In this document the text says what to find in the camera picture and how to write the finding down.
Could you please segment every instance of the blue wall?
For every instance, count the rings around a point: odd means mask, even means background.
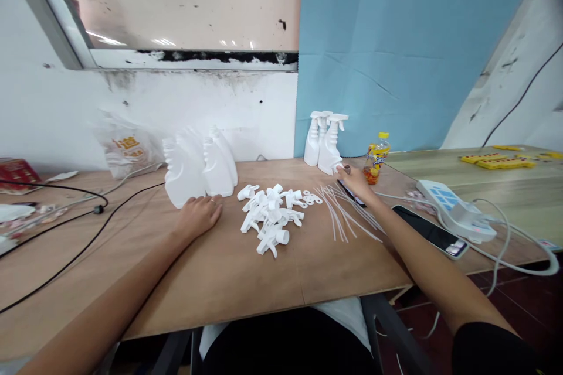
[[[295,156],[314,110],[350,115],[342,156],[439,148],[521,1],[301,0]]]

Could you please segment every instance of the black cable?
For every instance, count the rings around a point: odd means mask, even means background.
[[[84,189],[79,189],[77,187],[70,187],[70,186],[57,186],[57,185],[44,185],[42,183],[24,183],[24,182],[13,182],[11,180],[0,180],[0,183],[7,183],[9,185],[24,185],[24,186],[40,186],[42,188],[57,188],[57,189],[68,189],[68,190],[77,190],[78,192],[84,192],[84,193],[89,193],[91,195],[97,196],[102,198],[105,201],[104,206],[107,206],[110,202],[107,200],[107,198],[103,195],[100,195],[99,193],[96,192],[92,192],[90,190],[84,190]]]
[[[528,90],[530,89],[532,83],[534,82],[535,78],[540,74],[540,72],[544,69],[545,65],[548,64],[550,62],[551,59],[553,59],[553,57],[559,52],[559,50],[561,50],[561,47],[563,47],[563,43],[559,46],[559,48],[557,50],[555,50],[555,53],[553,53],[549,59],[547,59],[547,61],[540,67],[540,69],[535,73],[534,77],[532,78],[532,80],[530,81],[530,83],[528,84],[528,86],[526,87],[526,89],[524,90],[524,94],[522,94],[522,96],[520,97],[520,99],[518,100],[518,102],[516,103],[516,105],[512,108],[512,110],[510,110],[508,112],[508,114],[506,116],[503,117],[503,119],[498,122],[498,124],[494,127],[493,130],[491,130],[491,133],[489,133],[489,135],[487,136],[487,139],[485,139],[485,141],[483,142],[481,148],[484,148],[485,145],[487,145],[487,142],[489,141],[489,138],[491,137],[491,135],[495,132],[496,129],[498,129],[498,127],[502,124],[503,121],[506,120],[506,118],[516,109],[516,107],[518,107],[520,105],[520,103],[522,102],[522,100],[524,99],[524,96],[527,94]]]
[[[90,245],[92,243],[94,243],[94,240],[96,240],[98,238],[98,236],[100,235],[100,233],[106,228],[107,224],[110,222],[111,218],[114,216],[114,214],[117,212],[117,210],[119,208],[121,208],[122,206],[124,206],[127,202],[129,202],[134,196],[138,195],[141,192],[144,192],[145,190],[148,189],[152,189],[155,188],[157,186],[162,186],[164,183],[159,183],[157,185],[154,186],[149,186],[146,187],[145,189],[141,189],[135,193],[133,193],[133,195],[131,195],[130,197],[128,197],[125,201],[121,202],[121,204],[119,204],[119,206],[117,208],[115,208],[110,216],[107,218],[106,222],[103,224],[103,226],[100,228],[100,230],[98,230],[98,232],[96,233],[96,235],[88,242],[88,244],[84,247],[84,249],[82,249],[78,255],[76,255],[74,258],[72,258],[63,268],[61,268],[59,271],[57,271],[57,273],[52,276],[51,278],[49,278],[47,281],[45,281],[42,285],[40,285],[39,287],[37,287],[35,290],[33,290],[31,293],[26,294],[24,297],[22,297],[21,299],[15,301],[14,303],[12,303],[11,305],[6,306],[5,308],[3,308],[2,310],[0,310],[0,315],[3,314],[4,312],[6,312],[9,309],[12,309],[14,306],[19,305],[20,303],[22,303],[23,301],[29,299],[31,296],[33,296],[34,294],[36,294],[39,290],[41,290],[42,288],[44,288],[45,286],[47,286],[47,284],[49,284],[51,281],[53,281],[55,278],[57,278],[64,270],[66,270],[69,266],[71,266],[85,251],[86,249],[88,249],[90,247]]]
[[[93,212],[94,212],[94,211],[88,211],[87,213],[80,214],[79,216],[76,216],[76,217],[72,217],[72,218],[69,219],[69,220],[63,221],[62,223],[56,224],[56,225],[54,225],[53,227],[49,227],[48,229],[46,229],[46,230],[44,230],[44,231],[41,231],[40,233],[36,234],[35,236],[30,237],[29,239],[26,239],[26,240],[24,240],[24,241],[21,242],[21,243],[18,243],[16,246],[14,246],[13,248],[11,248],[10,250],[4,252],[2,255],[0,255],[0,259],[2,259],[2,258],[4,258],[4,256],[6,256],[6,255],[8,255],[8,254],[10,254],[10,253],[12,253],[12,252],[14,252],[16,249],[21,248],[23,245],[25,245],[25,244],[26,244],[27,242],[29,242],[29,241],[32,241],[34,238],[38,238],[39,236],[41,236],[41,235],[47,233],[48,231],[51,231],[51,230],[53,230],[53,229],[56,229],[57,227],[60,227],[60,226],[62,226],[63,224],[70,223],[72,220],[76,220],[76,219],[79,219],[80,217],[84,217],[85,215],[92,214]]]

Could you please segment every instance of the hand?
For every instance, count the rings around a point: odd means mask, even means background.
[[[347,168],[338,167],[338,179],[342,180],[347,188],[365,202],[367,198],[374,195],[374,191],[369,187],[361,169],[352,166],[346,167]]]
[[[172,235],[189,244],[208,231],[221,216],[223,204],[219,203],[220,199],[221,195],[188,199],[180,211],[180,217]]]

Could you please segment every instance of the wooden desk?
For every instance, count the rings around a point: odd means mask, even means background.
[[[563,247],[563,160],[536,161],[537,166],[510,170],[487,170],[459,160],[463,155],[498,152],[535,156],[546,149],[519,145],[525,151],[501,151],[492,147],[439,151],[399,152],[387,162],[417,180],[434,180],[448,185],[464,200],[482,197],[499,205],[509,221],[536,238]],[[497,215],[485,202],[479,208]]]
[[[312,190],[334,181],[334,177],[307,166],[301,159],[238,163],[237,169],[237,189],[248,183],[259,184],[261,189],[280,183],[285,189]],[[0,308],[54,274],[91,239],[109,212],[136,191],[162,182],[164,173],[160,170],[128,181],[108,195],[110,205],[105,214],[73,221],[1,259]],[[100,191],[114,181],[108,172],[96,172],[79,175],[66,184]],[[413,179],[390,166],[384,166],[377,185],[378,190],[398,196],[414,187]],[[57,189],[42,189],[25,199],[63,204],[81,197],[74,192],[70,196],[74,198],[65,199]],[[2,195],[0,201],[10,203],[15,199]],[[83,213],[96,203],[92,200],[81,204],[62,219]],[[258,240],[253,231],[240,232],[245,217],[241,211],[243,203],[232,196],[225,198],[224,205],[216,227],[179,257],[125,333],[125,339],[412,285],[402,261],[381,233],[375,232],[383,244],[359,230],[357,239],[347,233],[350,243],[335,242],[324,204],[304,210],[303,227],[290,223],[291,241],[278,248],[277,260],[270,253],[256,253]],[[355,213],[350,206],[344,206]],[[0,360],[35,353],[142,259],[158,238],[171,229],[177,213],[162,186],[137,195],[122,207],[74,266],[27,301],[0,315]],[[497,253],[501,241],[502,236],[485,249]],[[511,243],[506,254],[506,259],[514,264],[544,258],[539,248],[523,240]],[[456,264],[466,273],[486,271],[493,266],[472,251]]]

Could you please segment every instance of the tiled floor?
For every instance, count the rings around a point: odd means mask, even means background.
[[[489,290],[492,272],[470,276],[484,292]],[[503,314],[520,336],[532,346],[543,359],[547,373],[563,373],[563,362],[556,345],[563,342],[563,272],[551,277],[527,276],[508,268],[498,272],[497,288],[490,297],[492,303]],[[395,309],[405,325],[413,328],[415,337],[425,336],[434,322],[436,307],[424,294],[418,295]],[[443,319],[438,321],[436,331],[429,340],[420,340],[420,345],[437,369],[451,374],[453,337]],[[395,349],[389,340],[379,338],[380,352],[385,375],[399,375]]]

